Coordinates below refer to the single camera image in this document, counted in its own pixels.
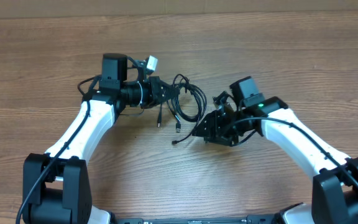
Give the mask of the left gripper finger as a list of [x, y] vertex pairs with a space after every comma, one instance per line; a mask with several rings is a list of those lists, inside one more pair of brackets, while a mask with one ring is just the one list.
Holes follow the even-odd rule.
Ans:
[[167, 83], [163, 79], [158, 81], [159, 90], [178, 90], [178, 85], [174, 83]]
[[179, 88], [175, 87], [163, 87], [162, 89], [162, 102], [173, 100], [180, 94]]

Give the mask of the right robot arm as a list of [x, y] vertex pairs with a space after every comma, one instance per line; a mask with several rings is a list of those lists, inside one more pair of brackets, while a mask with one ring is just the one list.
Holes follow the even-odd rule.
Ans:
[[358, 223], [358, 157], [330, 146], [305, 126], [280, 98], [265, 98], [252, 77], [215, 97], [193, 135], [239, 146], [257, 133], [283, 149], [312, 181], [312, 201], [273, 215], [249, 215], [246, 223]]

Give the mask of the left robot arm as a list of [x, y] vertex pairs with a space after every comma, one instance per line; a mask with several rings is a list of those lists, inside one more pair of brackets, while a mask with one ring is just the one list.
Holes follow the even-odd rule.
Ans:
[[101, 74], [86, 79], [81, 108], [62, 137], [23, 165], [22, 204], [16, 223], [115, 223], [112, 212], [93, 205], [88, 163], [104, 134], [127, 107], [160, 106], [179, 91], [152, 76], [157, 58], [103, 55]]

